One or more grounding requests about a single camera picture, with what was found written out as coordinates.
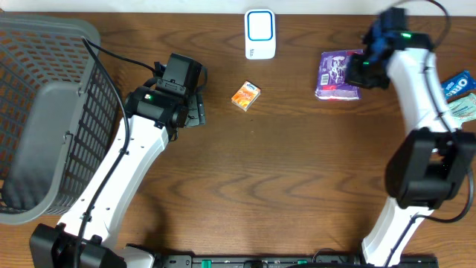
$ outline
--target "wood grain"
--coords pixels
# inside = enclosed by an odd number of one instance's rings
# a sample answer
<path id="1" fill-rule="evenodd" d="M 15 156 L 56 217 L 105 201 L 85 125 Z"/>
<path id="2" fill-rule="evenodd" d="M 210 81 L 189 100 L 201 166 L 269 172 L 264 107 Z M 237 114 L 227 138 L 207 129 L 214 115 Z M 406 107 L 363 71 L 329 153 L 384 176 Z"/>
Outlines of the wood grain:
<path id="1" fill-rule="evenodd" d="M 102 46 L 149 64 L 180 53 L 209 69 L 207 125 L 180 132 L 152 165 L 132 201 L 118 246 L 197 255 L 311 255 L 331 247 L 357 250 L 376 222 L 387 194 L 383 173 L 404 138 L 393 89 L 363 91 L 354 102 L 314 97 L 324 51 L 360 48 L 373 16 L 277 16 L 277 54 L 250 61 L 244 55 L 242 15 L 54 13 L 85 19 Z M 436 17 L 415 17 L 411 27 L 433 36 Z M 476 19 L 454 18 L 438 49 L 440 77 L 476 71 Z M 105 67 L 123 95 L 150 73 L 106 55 Z M 262 88 L 243 112 L 230 98 L 245 80 Z M 475 131 L 476 124 L 468 123 Z M 451 217 L 466 200 L 436 213 Z M 476 217 L 460 223 L 425 222 L 405 252 L 432 253 L 440 267 L 474 267 Z M 30 267 L 28 240 L 45 216 L 0 228 L 0 266 Z"/>

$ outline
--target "light green packet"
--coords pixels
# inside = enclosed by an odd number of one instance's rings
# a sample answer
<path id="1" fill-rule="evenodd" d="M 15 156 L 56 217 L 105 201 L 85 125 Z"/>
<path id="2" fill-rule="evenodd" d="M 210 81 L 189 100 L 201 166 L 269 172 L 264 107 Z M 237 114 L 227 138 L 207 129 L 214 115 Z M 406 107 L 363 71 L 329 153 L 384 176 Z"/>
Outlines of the light green packet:
<path id="1" fill-rule="evenodd" d="M 471 93 L 448 105 L 454 119 L 461 124 L 476 119 L 476 95 Z"/>

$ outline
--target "snack package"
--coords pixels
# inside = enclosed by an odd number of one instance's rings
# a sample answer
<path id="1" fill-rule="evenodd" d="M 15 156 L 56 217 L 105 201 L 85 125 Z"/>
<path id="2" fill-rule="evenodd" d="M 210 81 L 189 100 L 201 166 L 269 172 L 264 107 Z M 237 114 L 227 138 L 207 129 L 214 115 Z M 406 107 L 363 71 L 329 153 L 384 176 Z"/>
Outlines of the snack package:
<path id="1" fill-rule="evenodd" d="M 246 112 L 260 94 L 261 89 L 259 87 L 246 81 L 238 92 L 233 95 L 231 102 Z"/>
<path id="2" fill-rule="evenodd" d="M 469 71 L 463 71 L 457 76 L 441 84 L 446 100 L 458 96 L 471 89 L 476 89 L 476 81 Z"/>
<path id="3" fill-rule="evenodd" d="M 322 53 L 315 96 L 319 100 L 360 100 L 359 87 L 345 83 L 344 78 L 350 56 L 362 53 L 361 49 Z"/>
<path id="4" fill-rule="evenodd" d="M 449 109 L 453 117 L 461 124 L 476 119 L 476 95 L 471 93 L 464 98 L 451 102 Z"/>

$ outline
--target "gray plastic basket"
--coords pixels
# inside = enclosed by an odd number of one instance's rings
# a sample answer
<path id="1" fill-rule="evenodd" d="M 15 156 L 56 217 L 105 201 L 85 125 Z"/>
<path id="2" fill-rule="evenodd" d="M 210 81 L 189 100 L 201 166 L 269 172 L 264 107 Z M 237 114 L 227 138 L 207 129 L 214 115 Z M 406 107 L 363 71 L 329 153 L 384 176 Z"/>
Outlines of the gray plastic basket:
<path id="1" fill-rule="evenodd" d="M 106 154 L 117 102 L 81 36 L 100 41 L 84 21 L 0 15 L 0 223 L 67 212 Z"/>

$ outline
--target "barcode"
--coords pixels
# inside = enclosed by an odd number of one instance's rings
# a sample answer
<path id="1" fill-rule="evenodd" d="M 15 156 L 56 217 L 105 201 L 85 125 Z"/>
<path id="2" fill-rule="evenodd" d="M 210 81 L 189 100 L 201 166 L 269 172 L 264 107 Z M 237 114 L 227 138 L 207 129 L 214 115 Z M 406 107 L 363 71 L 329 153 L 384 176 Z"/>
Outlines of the barcode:
<path id="1" fill-rule="evenodd" d="M 321 76 L 321 85 L 327 85 L 329 83 L 329 75 L 322 74 Z"/>

